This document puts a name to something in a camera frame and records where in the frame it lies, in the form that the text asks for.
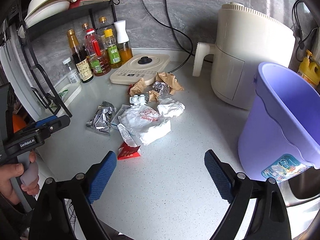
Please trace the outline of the person's left hand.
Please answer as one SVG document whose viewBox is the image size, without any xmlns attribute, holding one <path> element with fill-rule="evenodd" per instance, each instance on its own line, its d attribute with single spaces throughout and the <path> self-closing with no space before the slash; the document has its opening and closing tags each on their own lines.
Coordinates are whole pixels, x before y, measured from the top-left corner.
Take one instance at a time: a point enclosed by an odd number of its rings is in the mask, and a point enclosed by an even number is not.
<svg viewBox="0 0 320 240">
<path fill-rule="evenodd" d="M 4 198 L 6 198 L 11 204 L 17 205 L 20 203 L 20 199 L 12 187 L 11 178 L 19 177 L 24 172 L 24 166 L 22 163 L 17 164 L 6 164 L 1 166 L 1 174 L 0 174 L 0 190 L 1 194 Z M 38 184 L 39 176 L 32 181 L 28 186 L 21 185 L 21 189 L 26 192 L 30 196 L 35 196 L 39 193 L 40 186 Z"/>
</svg>

